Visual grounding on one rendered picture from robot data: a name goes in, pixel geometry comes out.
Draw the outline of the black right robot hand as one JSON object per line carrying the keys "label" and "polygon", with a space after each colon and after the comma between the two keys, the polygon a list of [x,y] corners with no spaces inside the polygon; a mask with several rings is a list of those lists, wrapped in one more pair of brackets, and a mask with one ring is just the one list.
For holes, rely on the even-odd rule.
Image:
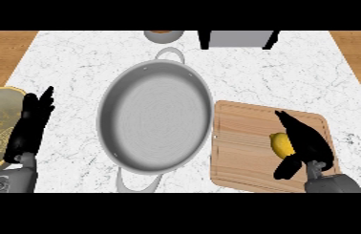
{"label": "black right robot hand", "polygon": [[311,126],[285,111],[276,111],[276,115],[286,129],[295,153],[279,164],[275,179],[291,180],[303,164],[314,160],[325,163],[322,170],[328,171],[334,167],[335,155],[326,139]]}

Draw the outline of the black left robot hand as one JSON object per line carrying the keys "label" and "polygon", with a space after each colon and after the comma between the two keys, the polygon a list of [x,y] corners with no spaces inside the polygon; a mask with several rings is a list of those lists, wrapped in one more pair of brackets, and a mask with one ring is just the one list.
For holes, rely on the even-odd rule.
{"label": "black left robot hand", "polygon": [[6,163],[20,163],[20,156],[24,153],[39,153],[45,129],[55,109],[52,94],[54,87],[49,86],[42,96],[30,93],[23,99],[21,117],[11,134],[4,157]]}

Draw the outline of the yellow lemon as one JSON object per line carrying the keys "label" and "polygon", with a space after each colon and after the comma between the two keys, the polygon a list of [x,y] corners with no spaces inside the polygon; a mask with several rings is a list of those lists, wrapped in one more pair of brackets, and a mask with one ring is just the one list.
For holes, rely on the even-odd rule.
{"label": "yellow lemon", "polygon": [[270,139],[273,151],[282,159],[295,154],[295,150],[286,133],[272,134]]}

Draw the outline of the wooden cutting board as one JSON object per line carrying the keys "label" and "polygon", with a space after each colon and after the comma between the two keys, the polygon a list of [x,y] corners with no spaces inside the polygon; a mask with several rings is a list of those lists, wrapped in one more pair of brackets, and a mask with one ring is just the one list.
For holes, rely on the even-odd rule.
{"label": "wooden cutting board", "polygon": [[272,149],[270,135],[283,133],[273,108],[220,100],[214,106],[211,180],[214,184],[250,192],[306,191],[307,166],[291,180],[276,180],[282,162]]}

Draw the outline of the grey metal pot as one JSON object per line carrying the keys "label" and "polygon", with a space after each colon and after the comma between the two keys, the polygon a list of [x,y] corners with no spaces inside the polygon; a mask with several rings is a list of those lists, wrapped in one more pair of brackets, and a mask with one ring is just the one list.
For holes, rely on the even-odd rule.
{"label": "grey metal pot", "polygon": [[213,124],[211,89],[182,59],[157,57],[118,75],[99,104],[98,135],[118,169],[157,177],[146,193],[197,157]]}

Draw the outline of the yellowish patterned plate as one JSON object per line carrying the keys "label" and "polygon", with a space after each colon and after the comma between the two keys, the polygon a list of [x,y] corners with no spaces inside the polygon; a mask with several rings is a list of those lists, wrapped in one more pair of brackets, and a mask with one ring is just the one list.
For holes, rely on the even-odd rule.
{"label": "yellowish patterned plate", "polygon": [[21,117],[26,92],[17,87],[0,87],[0,170],[11,164],[4,161],[9,138]]}

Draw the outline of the grey and black appliance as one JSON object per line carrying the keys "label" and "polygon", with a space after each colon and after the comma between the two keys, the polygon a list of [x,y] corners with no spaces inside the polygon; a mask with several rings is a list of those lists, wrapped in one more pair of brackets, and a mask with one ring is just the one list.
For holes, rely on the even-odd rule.
{"label": "grey and black appliance", "polygon": [[261,48],[273,49],[279,42],[279,31],[198,31],[201,49]]}

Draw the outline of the grey bowl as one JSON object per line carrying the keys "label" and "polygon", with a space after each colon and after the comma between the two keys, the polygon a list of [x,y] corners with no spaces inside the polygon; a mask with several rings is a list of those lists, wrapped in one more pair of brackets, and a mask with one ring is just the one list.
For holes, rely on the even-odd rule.
{"label": "grey bowl", "polygon": [[183,31],[145,31],[148,40],[158,44],[169,44],[177,41],[183,36]]}

